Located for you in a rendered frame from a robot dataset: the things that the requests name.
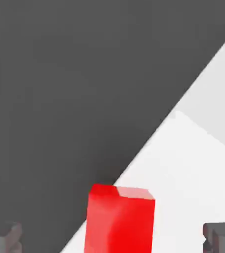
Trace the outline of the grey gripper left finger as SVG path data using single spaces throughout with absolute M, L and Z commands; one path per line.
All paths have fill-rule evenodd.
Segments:
M 0 253 L 22 253 L 21 236 L 21 223 L 0 222 Z

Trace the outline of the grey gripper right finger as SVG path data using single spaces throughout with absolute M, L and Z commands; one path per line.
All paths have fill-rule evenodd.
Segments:
M 225 253 L 225 222 L 203 224 L 203 253 Z

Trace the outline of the small red cube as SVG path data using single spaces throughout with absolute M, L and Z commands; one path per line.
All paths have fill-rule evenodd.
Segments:
M 151 253 L 155 199 L 147 189 L 94 184 L 84 253 Z

